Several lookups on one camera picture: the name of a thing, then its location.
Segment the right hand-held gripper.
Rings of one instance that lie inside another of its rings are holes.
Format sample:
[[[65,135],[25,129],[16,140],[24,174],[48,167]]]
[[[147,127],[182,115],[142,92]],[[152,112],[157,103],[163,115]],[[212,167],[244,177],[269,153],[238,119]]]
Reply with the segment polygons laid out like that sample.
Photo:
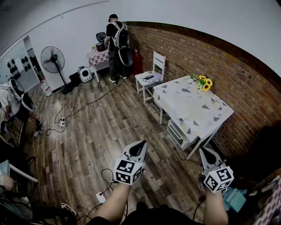
[[[202,160],[202,186],[212,193],[227,189],[234,180],[230,166],[223,163],[219,154],[210,148],[201,147],[199,153]]]

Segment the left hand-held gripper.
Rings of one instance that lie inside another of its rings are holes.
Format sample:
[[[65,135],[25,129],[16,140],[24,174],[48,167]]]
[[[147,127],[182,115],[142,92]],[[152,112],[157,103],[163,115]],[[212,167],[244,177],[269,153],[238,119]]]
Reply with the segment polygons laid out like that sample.
[[[146,140],[127,145],[122,155],[116,159],[113,172],[114,180],[132,185],[144,172],[147,148]]]

